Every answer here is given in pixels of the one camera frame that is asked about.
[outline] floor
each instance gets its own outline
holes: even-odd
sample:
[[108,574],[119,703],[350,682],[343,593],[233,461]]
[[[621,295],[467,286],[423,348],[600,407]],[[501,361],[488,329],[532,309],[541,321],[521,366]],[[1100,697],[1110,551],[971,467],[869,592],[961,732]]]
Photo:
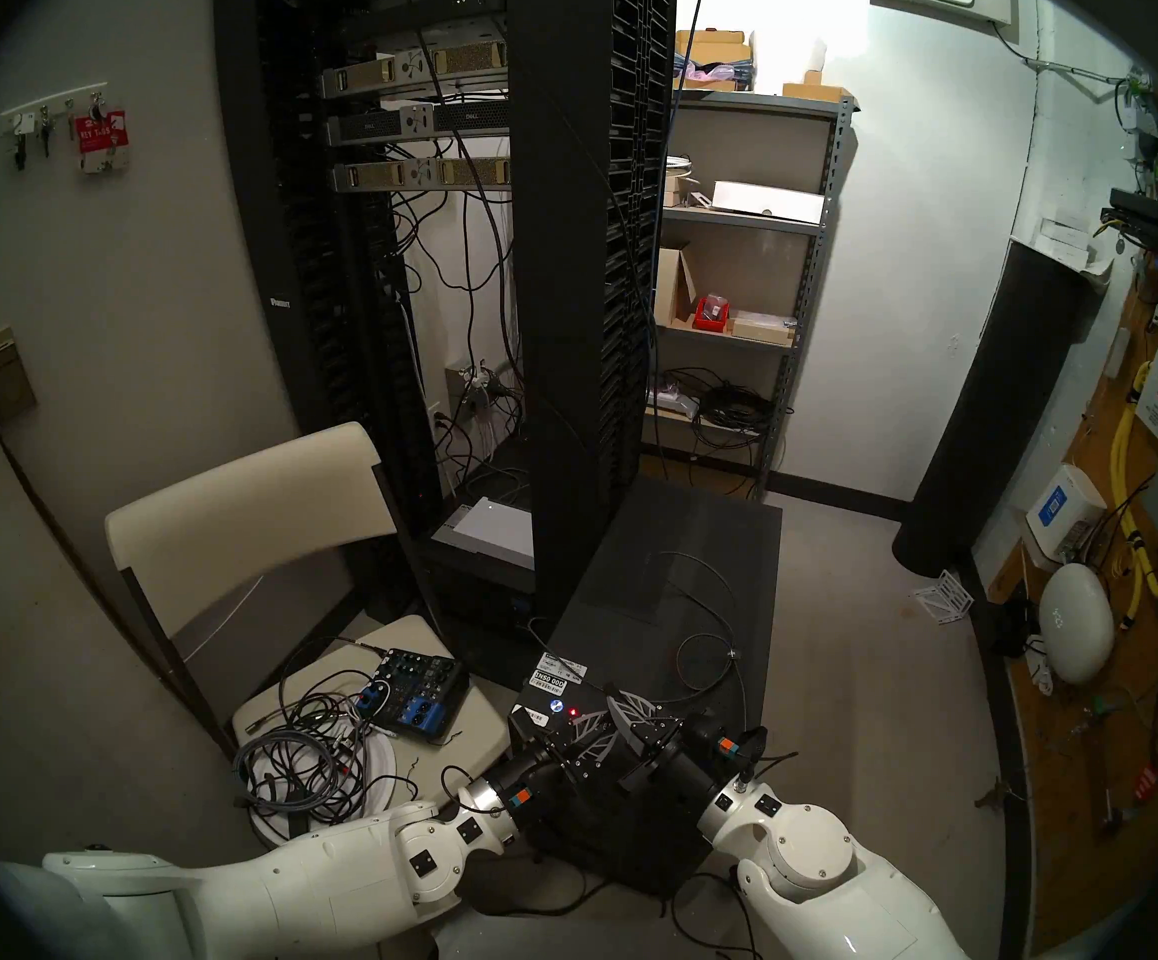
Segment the floor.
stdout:
[[[911,599],[926,580],[889,554],[897,523],[783,496],[767,501],[783,510],[784,536],[764,725],[769,749],[800,755],[765,779],[789,801],[835,812],[933,899],[972,960],[992,960],[1005,838],[1002,816],[973,805],[992,787],[997,761],[969,622],[939,626]],[[486,690],[511,702],[506,690]],[[712,857],[710,869],[726,863]],[[482,910],[556,908],[580,880],[572,866],[522,851],[474,860],[460,892]],[[743,941],[734,903],[709,897],[711,882],[696,884],[690,930]],[[609,888],[566,924],[658,916],[657,902]],[[764,958],[785,958],[755,925]],[[412,931],[382,944],[382,955],[422,960],[431,944],[427,931]]]

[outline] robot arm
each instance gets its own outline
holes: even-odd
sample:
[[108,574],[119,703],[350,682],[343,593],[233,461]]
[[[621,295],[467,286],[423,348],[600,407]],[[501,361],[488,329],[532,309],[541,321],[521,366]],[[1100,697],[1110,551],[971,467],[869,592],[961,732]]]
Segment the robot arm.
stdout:
[[740,775],[699,829],[739,859],[739,891],[793,957],[965,958],[935,902],[828,809],[785,804]]
[[127,955],[242,960],[345,953],[453,908],[474,850],[504,852],[559,778],[537,745],[438,812],[411,801],[309,831],[254,860],[178,869],[146,853],[51,853],[78,892],[72,925],[108,926]]
[[[631,791],[653,778],[699,805],[704,838],[738,858],[740,892],[793,957],[965,959],[935,903],[833,813],[783,803],[753,781],[764,730],[732,741],[716,719],[654,709],[625,692],[609,697],[610,723],[632,753],[620,783]],[[72,925],[105,924],[127,957],[321,957],[375,944],[453,908],[474,850],[504,852],[519,827],[551,809],[558,786],[588,777],[579,764],[591,746],[558,749],[523,716],[513,720],[522,753],[441,812],[412,801],[199,871],[110,851],[51,853],[44,870],[76,891]],[[613,741],[610,732],[599,742]],[[54,913],[58,902],[53,894]]]

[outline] yellow conduit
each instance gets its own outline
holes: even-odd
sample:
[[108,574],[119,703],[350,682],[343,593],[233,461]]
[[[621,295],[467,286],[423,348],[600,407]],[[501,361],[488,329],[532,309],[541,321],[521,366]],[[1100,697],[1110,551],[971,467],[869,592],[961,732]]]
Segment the yellow conduit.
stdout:
[[[1129,498],[1126,489],[1126,455],[1129,448],[1130,426],[1135,423],[1135,409],[1138,404],[1139,394],[1148,381],[1148,373],[1152,362],[1148,361],[1139,366],[1135,373],[1135,381],[1130,386],[1130,398],[1126,402],[1126,409],[1121,411],[1121,423],[1116,425],[1116,433],[1113,435],[1113,447],[1109,454],[1109,472],[1113,484],[1113,501],[1120,508],[1122,503]],[[1152,562],[1149,559],[1148,549],[1143,545],[1143,536],[1139,534],[1135,522],[1135,511],[1130,505],[1121,510],[1121,534],[1126,536],[1126,542],[1135,554],[1135,588],[1130,594],[1130,604],[1126,608],[1124,618],[1121,618],[1121,629],[1128,630],[1135,624],[1135,616],[1138,613],[1139,601],[1143,601],[1143,582],[1148,582],[1148,589],[1153,598],[1158,598],[1157,571],[1152,570]]]

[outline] black server rack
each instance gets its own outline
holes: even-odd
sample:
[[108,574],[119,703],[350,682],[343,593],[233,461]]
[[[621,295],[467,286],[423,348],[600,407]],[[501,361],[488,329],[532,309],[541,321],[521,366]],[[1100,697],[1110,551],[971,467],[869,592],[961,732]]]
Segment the black server rack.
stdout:
[[636,477],[676,0],[508,0],[513,263],[536,610],[559,616]]
[[[387,195],[338,196],[316,95],[340,66],[342,23],[367,0],[213,0],[219,98],[258,296],[302,432],[361,423],[411,533],[441,505],[415,371],[410,294]],[[372,160],[357,147],[353,160]],[[393,538],[345,548],[366,609],[400,616],[415,595]]]

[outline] white dome device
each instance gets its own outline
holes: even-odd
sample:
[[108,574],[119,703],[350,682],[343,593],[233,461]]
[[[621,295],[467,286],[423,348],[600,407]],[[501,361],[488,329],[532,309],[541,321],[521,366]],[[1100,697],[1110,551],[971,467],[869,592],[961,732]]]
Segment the white dome device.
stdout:
[[1071,686],[1083,686],[1113,652],[1113,609],[1095,572],[1064,564],[1054,573],[1036,607],[1046,659]]

